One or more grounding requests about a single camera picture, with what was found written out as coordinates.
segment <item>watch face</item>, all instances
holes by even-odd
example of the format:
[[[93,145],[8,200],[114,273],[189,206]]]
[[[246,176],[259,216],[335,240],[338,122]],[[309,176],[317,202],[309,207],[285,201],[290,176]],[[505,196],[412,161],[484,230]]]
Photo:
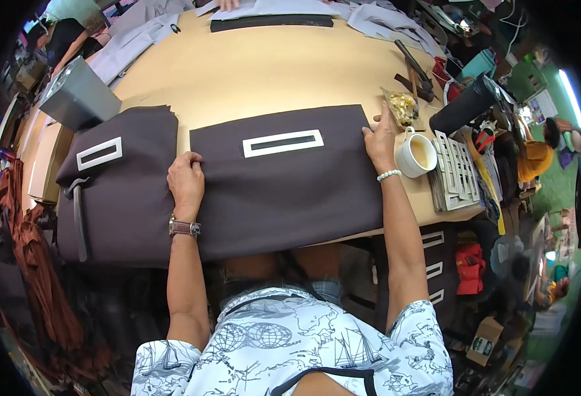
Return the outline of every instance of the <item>watch face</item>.
[[[174,236],[174,214],[169,218],[169,236]]]

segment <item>red basket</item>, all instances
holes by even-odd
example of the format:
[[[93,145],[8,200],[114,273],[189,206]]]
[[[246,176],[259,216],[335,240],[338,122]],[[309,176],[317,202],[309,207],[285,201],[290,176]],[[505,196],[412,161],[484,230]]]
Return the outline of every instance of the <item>red basket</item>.
[[[438,84],[440,84],[440,88],[442,88],[444,91],[445,85],[452,80],[452,77],[448,75],[447,72],[445,72],[445,65],[447,61],[438,56],[434,57],[434,60],[436,61],[436,63],[434,64],[434,68],[432,69],[432,71],[434,72],[434,77],[436,77]],[[455,83],[452,83],[451,86],[449,87],[449,91],[447,92],[447,102],[452,101],[459,94],[460,89]]]

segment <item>food wrapper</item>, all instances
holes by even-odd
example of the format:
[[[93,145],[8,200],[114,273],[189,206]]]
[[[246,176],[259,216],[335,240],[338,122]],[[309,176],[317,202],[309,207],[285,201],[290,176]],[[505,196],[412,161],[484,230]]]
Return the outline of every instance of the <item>food wrapper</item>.
[[[413,96],[409,92],[394,92],[383,87],[381,87],[381,90],[396,122],[403,128],[412,125],[418,116],[416,114],[416,101]]]

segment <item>white patterned shirt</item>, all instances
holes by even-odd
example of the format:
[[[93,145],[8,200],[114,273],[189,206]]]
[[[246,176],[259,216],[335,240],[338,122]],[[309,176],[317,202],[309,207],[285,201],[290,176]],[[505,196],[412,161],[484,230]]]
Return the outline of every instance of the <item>white patterned shirt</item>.
[[[267,288],[232,300],[202,352],[174,340],[139,346],[131,394],[287,396],[311,371],[358,396],[453,393],[429,301],[403,309],[386,337],[305,291]]]

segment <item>coffee cup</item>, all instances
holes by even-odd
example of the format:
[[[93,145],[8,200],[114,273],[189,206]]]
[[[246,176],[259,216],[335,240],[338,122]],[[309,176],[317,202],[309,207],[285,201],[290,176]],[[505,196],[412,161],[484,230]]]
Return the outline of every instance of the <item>coffee cup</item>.
[[[433,143],[413,127],[405,129],[405,141],[394,154],[398,169],[408,178],[417,178],[436,168],[438,157]]]

